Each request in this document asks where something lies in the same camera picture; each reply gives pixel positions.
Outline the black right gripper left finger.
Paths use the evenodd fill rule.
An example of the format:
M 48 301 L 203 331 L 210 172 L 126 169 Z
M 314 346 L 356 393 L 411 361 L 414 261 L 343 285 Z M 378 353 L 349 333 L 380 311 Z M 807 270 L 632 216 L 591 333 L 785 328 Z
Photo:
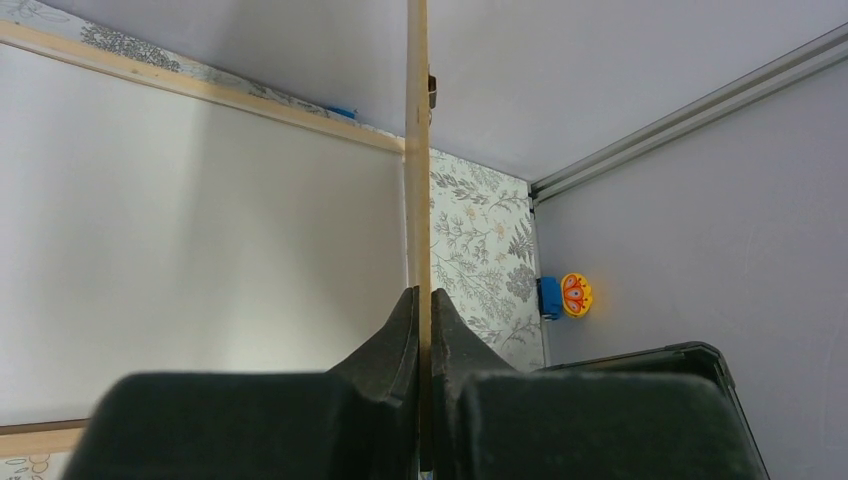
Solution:
M 139 373 L 101 399 L 68 479 L 413 479 L 417 288 L 319 373 Z

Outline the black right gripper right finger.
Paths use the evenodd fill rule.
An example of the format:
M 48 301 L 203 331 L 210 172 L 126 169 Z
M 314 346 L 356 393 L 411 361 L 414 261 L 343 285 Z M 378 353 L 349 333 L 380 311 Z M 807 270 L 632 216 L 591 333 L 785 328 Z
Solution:
M 522 372 L 431 297 L 437 479 L 764 479 L 733 406 L 691 375 Z

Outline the light wooden picture frame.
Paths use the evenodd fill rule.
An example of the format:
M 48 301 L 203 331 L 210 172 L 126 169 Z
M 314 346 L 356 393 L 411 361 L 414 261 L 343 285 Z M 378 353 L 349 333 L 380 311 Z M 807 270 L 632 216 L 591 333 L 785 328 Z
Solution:
M 56 35 L 21 19 L 17 14 L 17 3 L 13 1 L 5 3 L 1 8 L 1 49 L 3 46 L 19 48 L 96 73 L 102 73 L 142 86 L 206 101 L 214 105 L 236 109 L 286 125 L 300 127 L 371 148 L 381 149 L 400 157 L 402 162 L 401 184 L 403 188 L 403 224 L 407 276 L 407 284 L 402 293 L 409 288 L 417 288 L 419 291 L 418 454 L 420 450 L 418 441 L 429 432 L 428 407 L 424 401 L 419 399 L 419 393 L 428 386 L 424 374 L 428 369 L 429 328 L 431 324 L 429 254 L 425 244 L 428 238 L 429 228 L 427 212 L 427 170 L 429 160 L 426 153 L 427 103 L 424 86 L 425 75 L 423 72 L 423 63 L 426 57 L 424 48 L 426 27 L 417 17 L 411 18 L 410 26 L 411 32 L 408 45 L 411 59 L 407 80 L 407 132 L 404 138 L 397 138 L 324 116 L 316 116 L 264 98 L 246 94 L 239 90 L 211 84 L 192 76 L 104 51 L 79 40 L 71 40 Z M 118 381 L 133 374 L 154 372 L 223 374 L 319 373 L 325 372 L 330 368 L 318 371 L 283 372 L 141 371 L 128 374 Z M 85 418 L 14 425 L 5 425 L 1 421 L 2 472 L 10 472 L 10 463 L 13 458 L 23 460 L 31 467 L 44 464 L 49 470 L 54 470 L 56 467 L 54 458 L 57 453 L 70 452 L 72 457 L 99 402 L 116 383 L 98 399 L 90 414 Z

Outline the printed photo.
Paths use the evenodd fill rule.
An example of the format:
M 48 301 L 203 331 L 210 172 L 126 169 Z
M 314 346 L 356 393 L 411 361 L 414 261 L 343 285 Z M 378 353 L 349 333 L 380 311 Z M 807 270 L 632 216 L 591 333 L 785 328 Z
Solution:
M 1 49 L 1 421 L 326 370 L 407 284 L 398 155 Z

